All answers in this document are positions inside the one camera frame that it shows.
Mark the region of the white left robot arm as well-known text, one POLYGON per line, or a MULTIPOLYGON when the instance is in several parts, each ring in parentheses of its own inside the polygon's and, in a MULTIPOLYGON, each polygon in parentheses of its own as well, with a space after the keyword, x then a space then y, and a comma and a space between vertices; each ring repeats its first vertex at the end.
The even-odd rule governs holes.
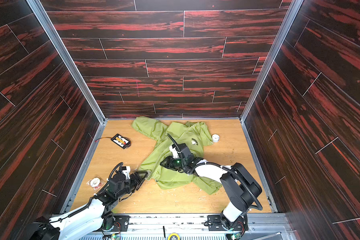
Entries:
POLYGON ((100 230, 120 232, 123 223, 117 222, 112 210, 129 198, 143 184, 149 171, 129 173, 128 168, 112 170, 107 183, 84 206, 66 214, 46 219, 40 217, 25 228, 22 240, 78 240, 100 230))

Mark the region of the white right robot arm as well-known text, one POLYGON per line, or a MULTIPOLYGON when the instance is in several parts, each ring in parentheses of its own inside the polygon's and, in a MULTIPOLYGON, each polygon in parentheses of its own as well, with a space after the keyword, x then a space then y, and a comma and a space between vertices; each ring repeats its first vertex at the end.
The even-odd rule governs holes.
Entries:
POLYGON ((262 187, 240 163, 223 166, 199 157, 175 159, 169 156, 160 165, 169 170, 205 177, 221 183, 230 200, 220 213, 220 224, 226 230, 232 230, 239 218, 244 218, 250 209, 263 210, 258 200, 262 187))

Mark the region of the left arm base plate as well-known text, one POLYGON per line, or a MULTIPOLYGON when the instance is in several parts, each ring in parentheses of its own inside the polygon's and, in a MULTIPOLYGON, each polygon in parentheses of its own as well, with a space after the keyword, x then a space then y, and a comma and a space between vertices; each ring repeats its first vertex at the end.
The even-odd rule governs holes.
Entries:
POLYGON ((96 232, 126 232, 129 222, 130 216, 128 215, 108 215, 103 218, 96 232))

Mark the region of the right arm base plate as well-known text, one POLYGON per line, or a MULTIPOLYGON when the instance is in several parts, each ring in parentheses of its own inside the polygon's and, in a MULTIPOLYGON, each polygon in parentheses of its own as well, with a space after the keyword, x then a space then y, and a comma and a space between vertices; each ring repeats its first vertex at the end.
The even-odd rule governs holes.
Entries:
POLYGON ((204 226, 208 227, 209 231, 242 231, 245 232, 249 229, 248 227, 248 216, 239 216, 235 221, 231 222, 223 216, 219 215, 208 215, 207 221, 204 222, 204 226))

